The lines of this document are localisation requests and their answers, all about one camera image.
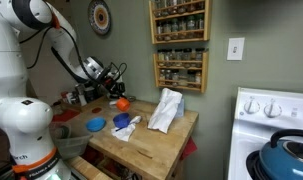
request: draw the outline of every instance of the spice rack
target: spice rack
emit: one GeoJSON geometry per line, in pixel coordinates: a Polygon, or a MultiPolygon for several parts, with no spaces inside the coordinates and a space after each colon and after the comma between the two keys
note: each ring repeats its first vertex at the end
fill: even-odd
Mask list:
{"type": "Polygon", "coordinates": [[[175,6],[168,6],[166,8],[156,8],[156,4],[154,1],[149,1],[149,12],[150,12],[150,22],[151,22],[151,36],[152,36],[152,44],[163,44],[163,43],[177,43],[177,42],[194,42],[194,41],[207,41],[210,39],[210,29],[211,29],[211,0],[191,0],[191,2],[178,4],[175,6]],[[181,6],[195,5],[198,3],[204,3],[204,9],[195,10],[192,12],[184,12],[181,14],[173,14],[167,15],[165,17],[156,17],[155,13],[159,11],[166,11],[172,8],[179,8],[181,6]],[[157,33],[157,23],[163,22],[166,20],[171,20],[173,18],[187,17],[190,15],[203,14],[204,17],[204,28],[196,29],[196,30],[185,30],[185,31],[177,31],[170,33],[157,33]],[[170,40],[165,40],[165,37],[169,36],[187,36],[188,33],[193,33],[194,37],[191,38],[174,38],[170,40]]]}
{"type": "Polygon", "coordinates": [[[186,90],[193,90],[193,91],[199,91],[201,93],[204,93],[204,91],[207,88],[207,77],[208,77],[208,57],[209,57],[209,52],[204,52],[202,55],[202,61],[195,61],[195,60],[183,60],[183,61],[177,61],[177,60],[169,60],[169,61],[160,61],[158,60],[158,54],[153,54],[153,62],[154,62],[154,73],[155,73],[155,85],[156,87],[167,87],[167,88],[175,88],[175,89],[186,89],[186,90]],[[185,68],[184,66],[160,66],[159,63],[201,63],[202,66],[197,68],[197,67],[190,67],[190,68],[185,68]],[[160,70],[161,69],[184,69],[184,70],[196,70],[196,71],[201,71],[202,76],[201,76],[201,83],[195,83],[195,82],[187,82],[188,86],[189,85],[195,85],[195,87],[188,87],[188,86],[173,86],[173,85],[167,85],[167,84],[162,84],[165,82],[168,83],[178,83],[179,81],[174,81],[174,80],[161,80],[160,79],[160,70]]]}

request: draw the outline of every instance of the green wall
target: green wall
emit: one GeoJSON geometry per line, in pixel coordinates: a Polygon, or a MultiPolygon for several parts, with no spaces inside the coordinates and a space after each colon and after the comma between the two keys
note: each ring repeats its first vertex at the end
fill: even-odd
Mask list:
{"type": "MultiPolygon", "coordinates": [[[[158,102],[147,0],[106,0],[112,14],[109,35],[89,23],[90,0],[72,1],[72,16],[86,56],[107,64],[125,62],[128,94],[158,102]]],[[[208,88],[182,91],[186,108],[200,113],[193,133],[198,146],[186,160],[186,179],[223,179],[227,168],[237,88],[303,92],[303,0],[214,0],[211,40],[166,47],[210,48],[208,88]],[[229,38],[245,37],[243,61],[226,61],[229,38]]]]}

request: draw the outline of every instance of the orange cup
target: orange cup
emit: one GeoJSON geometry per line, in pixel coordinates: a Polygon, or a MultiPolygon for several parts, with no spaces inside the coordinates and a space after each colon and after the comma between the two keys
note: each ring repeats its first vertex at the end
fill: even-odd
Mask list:
{"type": "Polygon", "coordinates": [[[130,108],[130,102],[126,98],[120,98],[116,103],[117,108],[120,111],[127,111],[130,108]]]}
{"type": "Polygon", "coordinates": [[[122,112],[125,112],[127,110],[129,110],[130,108],[130,102],[126,99],[121,97],[120,99],[116,100],[116,101],[111,101],[110,103],[110,107],[113,107],[114,105],[122,112]]]}

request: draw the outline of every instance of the light switch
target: light switch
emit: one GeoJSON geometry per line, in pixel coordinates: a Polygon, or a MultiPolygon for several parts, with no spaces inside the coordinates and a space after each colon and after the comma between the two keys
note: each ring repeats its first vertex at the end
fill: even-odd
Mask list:
{"type": "Polygon", "coordinates": [[[245,38],[230,38],[227,60],[242,60],[245,38]]]}

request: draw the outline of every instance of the white paper towel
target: white paper towel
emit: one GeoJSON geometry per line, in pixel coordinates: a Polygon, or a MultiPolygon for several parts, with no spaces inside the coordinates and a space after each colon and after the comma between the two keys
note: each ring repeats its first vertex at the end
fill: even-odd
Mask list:
{"type": "Polygon", "coordinates": [[[164,88],[162,90],[160,103],[150,118],[148,128],[159,129],[160,131],[167,133],[168,128],[177,113],[181,98],[181,93],[164,88]]]}
{"type": "Polygon", "coordinates": [[[135,124],[141,121],[141,116],[134,117],[126,128],[113,128],[111,134],[122,141],[129,141],[132,132],[135,130],[135,124]]]}

